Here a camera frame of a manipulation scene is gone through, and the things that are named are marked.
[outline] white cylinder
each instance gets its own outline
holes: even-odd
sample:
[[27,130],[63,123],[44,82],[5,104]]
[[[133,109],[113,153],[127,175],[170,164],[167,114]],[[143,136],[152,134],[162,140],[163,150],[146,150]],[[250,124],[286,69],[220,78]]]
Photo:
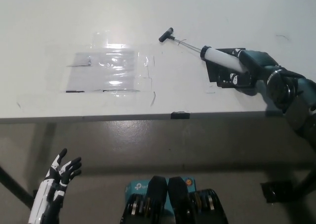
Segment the white cylinder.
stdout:
[[205,52],[204,58],[208,61],[217,63],[221,66],[236,70],[241,73],[247,71],[245,66],[239,61],[238,58],[231,56],[227,53],[218,51],[216,49],[213,49],[211,47]]

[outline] white table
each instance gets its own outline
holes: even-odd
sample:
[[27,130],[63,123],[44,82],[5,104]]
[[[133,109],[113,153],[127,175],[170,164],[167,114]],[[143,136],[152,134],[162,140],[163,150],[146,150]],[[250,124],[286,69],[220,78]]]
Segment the white table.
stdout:
[[[172,42],[161,45],[158,38],[173,27],[174,36],[197,47],[266,51],[283,67],[316,80],[315,9],[315,0],[0,0],[0,122],[264,112],[270,108],[260,94],[215,86],[207,93],[199,55]],[[56,47],[91,44],[93,34],[105,30],[112,44],[153,48],[152,89],[126,103],[105,93],[47,90],[47,55]]]

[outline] robot finger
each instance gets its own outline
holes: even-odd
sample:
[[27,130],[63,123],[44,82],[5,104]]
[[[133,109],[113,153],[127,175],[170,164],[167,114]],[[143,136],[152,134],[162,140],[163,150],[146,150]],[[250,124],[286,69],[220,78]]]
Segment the robot finger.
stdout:
[[66,163],[60,170],[59,170],[59,175],[62,176],[64,172],[68,171],[72,166],[75,164],[80,163],[81,157],[78,157],[68,163]]
[[60,153],[59,155],[57,155],[57,157],[55,158],[55,160],[53,161],[53,163],[51,164],[51,167],[54,169],[54,170],[57,170],[57,168],[59,167],[60,163],[61,163],[61,160],[66,156],[67,154],[67,149],[64,148]]
[[60,186],[68,185],[69,182],[75,177],[80,175],[81,171],[78,170],[81,167],[81,162],[73,165],[69,170],[64,172],[61,180],[60,180]]
[[73,180],[74,177],[81,175],[81,170],[76,170],[74,172],[71,173],[69,181]]

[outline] white robotic hand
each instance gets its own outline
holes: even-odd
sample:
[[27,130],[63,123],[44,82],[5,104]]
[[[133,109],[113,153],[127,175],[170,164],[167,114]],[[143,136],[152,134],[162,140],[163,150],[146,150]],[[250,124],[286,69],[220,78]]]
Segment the white robotic hand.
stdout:
[[81,157],[59,168],[67,149],[56,157],[51,164],[44,181],[40,184],[31,210],[28,224],[57,224],[65,192],[69,182],[81,174]]

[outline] gray floor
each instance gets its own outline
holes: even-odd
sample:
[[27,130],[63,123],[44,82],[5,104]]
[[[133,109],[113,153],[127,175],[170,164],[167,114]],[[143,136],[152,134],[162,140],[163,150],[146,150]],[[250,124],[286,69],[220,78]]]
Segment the gray floor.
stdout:
[[[0,125],[0,164],[29,191],[67,147],[83,174],[70,184],[61,223],[119,223],[133,179],[191,175],[213,188],[230,224],[316,223],[316,194],[266,204],[261,182],[298,181],[315,154],[281,118]],[[29,210],[0,185],[0,223],[25,224]]]

